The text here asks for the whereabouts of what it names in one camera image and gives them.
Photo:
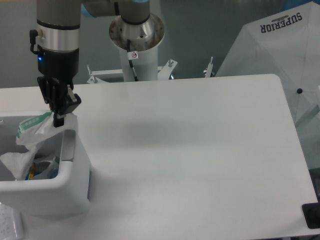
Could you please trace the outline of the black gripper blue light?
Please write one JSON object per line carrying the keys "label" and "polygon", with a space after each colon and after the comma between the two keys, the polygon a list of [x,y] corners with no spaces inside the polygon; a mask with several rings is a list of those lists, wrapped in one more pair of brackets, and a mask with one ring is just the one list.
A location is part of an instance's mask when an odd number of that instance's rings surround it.
{"label": "black gripper blue light", "polygon": [[64,118],[82,102],[73,93],[73,78],[79,69],[79,49],[54,51],[37,46],[38,70],[43,76],[37,78],[43,100],[54,112],[53,126],[64,125]]}

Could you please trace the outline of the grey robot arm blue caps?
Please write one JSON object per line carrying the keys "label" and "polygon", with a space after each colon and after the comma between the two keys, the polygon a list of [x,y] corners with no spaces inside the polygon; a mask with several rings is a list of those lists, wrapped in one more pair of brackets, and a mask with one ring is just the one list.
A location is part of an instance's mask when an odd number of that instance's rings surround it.
{"label": "grey robot arm blue caps", "polygon": [[37,28],[29,32],[30,51],[37,56],[37,78],[44,102],[53,113],[53,125],[64,125],[66,115],[82,102],[73,92],[79,70],[81,12],[91,17],[120,16],[129,25],[150,17],[148,0],[38,0]]}

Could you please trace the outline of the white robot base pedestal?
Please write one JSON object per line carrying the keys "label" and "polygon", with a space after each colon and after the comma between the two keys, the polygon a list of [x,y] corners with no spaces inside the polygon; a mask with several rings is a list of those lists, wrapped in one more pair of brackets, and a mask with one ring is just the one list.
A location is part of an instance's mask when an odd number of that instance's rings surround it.
{"label": "white robot base pedestal", "polygon": [[119,51],[125,82],[158,79],[158,47],[164,35],[162,20],[153,13],[139,25],[126,23],[120,16],[111,22],[109,36]]}

